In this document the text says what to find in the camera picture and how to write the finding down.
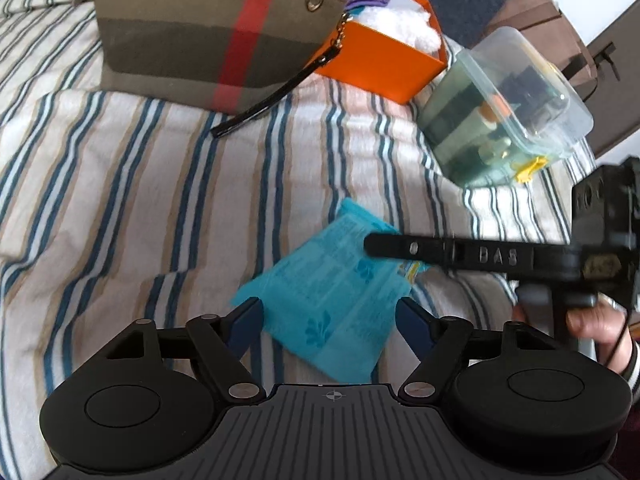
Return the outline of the person's right hand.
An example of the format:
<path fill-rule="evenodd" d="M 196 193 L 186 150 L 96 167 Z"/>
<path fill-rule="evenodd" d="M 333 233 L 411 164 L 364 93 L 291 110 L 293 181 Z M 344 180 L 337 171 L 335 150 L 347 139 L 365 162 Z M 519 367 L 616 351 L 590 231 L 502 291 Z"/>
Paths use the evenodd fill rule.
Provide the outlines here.
<path fill-rule="evenodd" d="M 592 308 L 569 310 L 565 322 L 570 336 L 594 342 L 601 364 L 618 374 L 626 370 L 634 351 L 634 341 L 622 311 L 615 309 L 608 300 L 599 299 Z"/>

